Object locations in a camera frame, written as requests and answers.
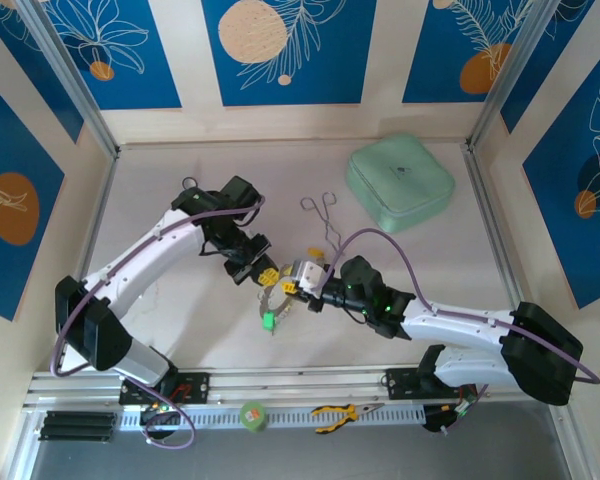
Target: green ball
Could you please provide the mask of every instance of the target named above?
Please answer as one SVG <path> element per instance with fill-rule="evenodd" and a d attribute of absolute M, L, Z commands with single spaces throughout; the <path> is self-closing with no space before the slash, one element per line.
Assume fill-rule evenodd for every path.
<path fill-rule="evenodd" d="M 249 431 L 259 432 L 266 424 L 267 414 L 258 402 L 245 403 L 240 409 L 240 421 Z"/>

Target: green block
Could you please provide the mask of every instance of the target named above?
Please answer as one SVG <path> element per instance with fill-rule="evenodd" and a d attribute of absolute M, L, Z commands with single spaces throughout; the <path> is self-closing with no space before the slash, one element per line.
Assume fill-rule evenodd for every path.
<path fill-rule="evenodd" d="M 276 316 L 273 312 L 267 312 L 262 317 L 262 328 L 267 330 L 268 332 L 273 332 L 273 329 L 276 328 Z"/>

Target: mint green box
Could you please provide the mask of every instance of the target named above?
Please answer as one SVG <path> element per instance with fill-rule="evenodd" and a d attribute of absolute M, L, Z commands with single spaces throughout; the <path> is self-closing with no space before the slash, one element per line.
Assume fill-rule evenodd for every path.
<path fill-rule="evenodd" d="M 399 134 L 357 150 L 347 184 L 378 226 L 405 230 L 442 212 L 455 181 L 413 135 Z"/>

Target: black connector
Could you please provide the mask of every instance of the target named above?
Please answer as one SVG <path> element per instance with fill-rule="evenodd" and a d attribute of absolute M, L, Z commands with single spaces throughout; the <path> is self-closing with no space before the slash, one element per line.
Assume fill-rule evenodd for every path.
<path fill-rule="evenodd" d="M 298 290 L 294 298 L 309 304 L 312 312 L 321 312 L 332 305 L 348 313 L 361 313 L 365 323 L 385 338 L 411 340 L 401 326 L 404 311 L 416 296 L 387 287 L 382 275 L 363 257 L 347 260 L 340 268 L 342 278 L 333 275 L 322 287 L 320 298 Z"/>
<path fill-rule="evenodd" d="M 262 196 L 253 185 L 236 176 L 219 192 L 204 191 L 199 187 L 188 188 L 171 203 L 171 208 L 182 210 L 187 215 L 198 215 L 204 212 L 250 208 L 257 205 L 261 199 Z M 251 213 L 248 223 L 257 214 L 257 210 Z M 247 278 L 258 283 L 262 272 L 268 268 L 276 268 L 275 263 L 265 255 L 271 246 L 267 237 L 262 234 L 249 237 L 240 229 L 240 225 L 236 224 L 236 220 L 243 220 L 246 216 L 247 214 L 226 215 L 194 222 L 202 227 L 206 241 L 227 259 L 224 264 L 225 271 L 236 285 L 240 285 Z"/>
<path fill-rule="evenodd" d="M 582 343 L 538 305 L 521 302 L 511 315 L 514 325 L 580 360 Z M 576 367 L 514 331 L 501 337 L 500 343 L 502 357 L 523 392 L 550 405 L 562 406 L 569 402 Z"/>
<path fill-rule="evenodd" d="M 85 297 L 84 286 L 70 276 L 56 285 L 56 331 Z M 131 348 L 132 337 L 108 307 L 108 300 L 92 298 L 80 311 L 66 339 L 96 370 L 108 370 Z"/>

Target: beige circle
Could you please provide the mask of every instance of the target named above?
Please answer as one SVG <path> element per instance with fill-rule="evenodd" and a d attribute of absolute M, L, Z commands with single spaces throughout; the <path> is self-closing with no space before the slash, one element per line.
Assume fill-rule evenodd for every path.
<path fill-rule="evenodd" d="M 220 19 L 220 43 L 241 63 L 262 63 L 275 58 L 287 44 L 284 20 L 261 0 L 240 0 Z"/>
<path fill-rule="evenodd" d="M 48 2 L 49 0 L 38 0 L 38 1 L 40 3 L 42 3 L 42 2 Z M 10 8 L 11 10 L 15 10 L 17 8 L 15 0 L 0 0 L 0 4 L 4 5 L 7 8 Z"/>
<path fill-rule="evenodd" d="M 449 8 L 455 0 L 432 0 L 434 8 L 442 10 L 444 8 Z"/>
<path fill-rule="evenodd" d="M 278 83 L 280 85 L 282 85 L 283 87 L 286 87 L 287 85 L 291 85 L 291 77 L 289 75 L 280 75 L 278 77 Z"/>

